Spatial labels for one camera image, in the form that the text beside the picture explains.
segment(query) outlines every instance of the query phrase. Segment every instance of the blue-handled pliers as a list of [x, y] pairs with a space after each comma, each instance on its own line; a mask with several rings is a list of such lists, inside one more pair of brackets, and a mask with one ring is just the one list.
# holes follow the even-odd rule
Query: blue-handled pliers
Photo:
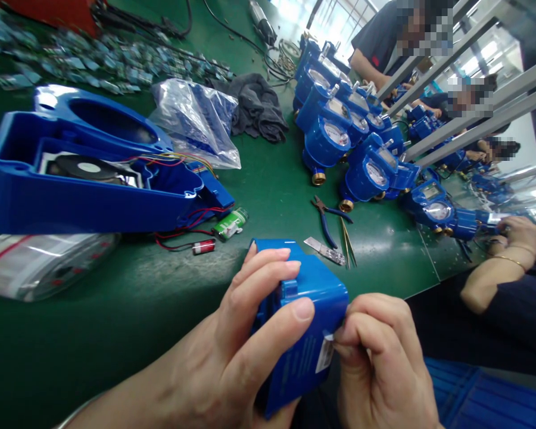
[[353, 223], [353, 220], [351, 220], [351, 218], [347, 214], [345, 214], [344, 212], [341, 212], [340, 210], [327, 208], [326, 205], [323, 203], [323, 201], [317, 197], [317, 195], [314, 195], [314, 197], [316, 199], [316, 202], [311, 201], [311, 200], [310, 202], [314, 205], [315, 208], [317, 208], [317, 211], [320, 212], [320, 219], [322, 220], [323, 234], [326, 236], [326, 241], [329, 243], [329, 245], [332, 248], [338, 248], [338, 245], [335, 244], [335, 241], [332, 238], [332, 236], [329, 235], [328, 221], [326, 220], [326, 212], [341, 216], [345, 220], [347, 220], [349, 223]]

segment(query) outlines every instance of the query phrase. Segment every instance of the green battery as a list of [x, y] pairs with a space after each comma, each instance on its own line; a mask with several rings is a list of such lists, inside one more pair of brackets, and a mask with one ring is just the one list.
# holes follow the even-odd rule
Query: green battery
[[242, 226], [247, 220], [248, 212], [242, 207], [238, 207], [217, 223], [213, 228], [213, 232], [220, 241], [226, 241], [233, 235], [241, 232]]

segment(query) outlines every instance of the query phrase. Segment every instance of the red machine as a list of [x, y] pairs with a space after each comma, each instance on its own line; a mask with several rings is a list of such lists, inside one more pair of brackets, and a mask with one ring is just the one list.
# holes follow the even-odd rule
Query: red machine
[[96, 37], [96, 25], [90, 7], [98, 0], [8, 0], [8, 7], [28, 18], [51, 25], [82, 30]]

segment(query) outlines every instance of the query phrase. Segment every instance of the bracelet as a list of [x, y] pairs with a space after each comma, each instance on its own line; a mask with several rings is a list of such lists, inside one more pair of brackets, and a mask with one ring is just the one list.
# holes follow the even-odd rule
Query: bracelet
[[55, 429], [64, 429], [69, 426], [69, 424], [77, 417], [78, 414], [81, 413], [88, 405], [90, 405], [92, 402], [94, 402], [96, 399], [99, 399], [105, 392], [100, 393], [99, 395], [94, 396], [93, 398], [86, 401], [84, 404], [80, 405], [78, 409], [76, 409], [73, 413], [70, 414], [70, 416], [65, 419], [61, 425], [56, 427]]
[[511, 258], [506, 257], [506, 256], [500, 256], [500, 255], [495, 255], [495, 256], [493, 256], [491, 259], [493, 259], [493, 258], [501, 258], [501, 259], [506, 259], [506, 260], [509, 260], [509, 261], [511, 261], [511, 262], [514, 262], [514, 263], [518, 264], [518, 265], [524, 270], [524, 272], [526, 272], [526, 268], [524, 268], [524, 265], [522, 265], [522, 264], [521, 264], [520, 262], [518, 262], [517, 260], [511, 259]]
[[528, 248], [526, 248], [526, 247], [516, 246], [516, 245], [510, 245], [510, 246], [508, 246], [508, 247], [516, 247], [516, 248], [524, 249], [524, 250], [526, 250], [528, 253], [530, 253], [533, 257], [536, 257], [536, 254], [535, 254], [532, 250], [530, 250], [530, 249], [528, 249]]

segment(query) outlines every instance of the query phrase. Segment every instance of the blue plastic box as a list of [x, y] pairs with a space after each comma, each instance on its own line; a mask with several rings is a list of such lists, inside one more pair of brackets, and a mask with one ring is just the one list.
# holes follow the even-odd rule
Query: blue plastic box
[[326, 381], [334, 348], [326, 337], [341, 326], [349, 304], [345, 285], [315, 255], [306, 255], [294, 240], [258, 240], [258, 251], [289, 248], [289, 260], [302, 263], [294, 280], [281, 282], [260, 305], [253, 332], [281, 307], [301, 297], [310, 298], [316, 314], [310, 328], [278, 361], [256, 398], [270, 418], [281, 407]]
[[447, 429], [536, 429], [536, 390], [462, 363], [425, 359]]
[[44, 154], [119, 162], [173, 146], [146, 118], [87, 91], [37, 88], [35, 109], [7, 113], [0, 125], [2, 234], [169, 231], [190, 211], [234, 203], [213, 175], [185, 163], [135, 161], [142, 188], [44, 173]]

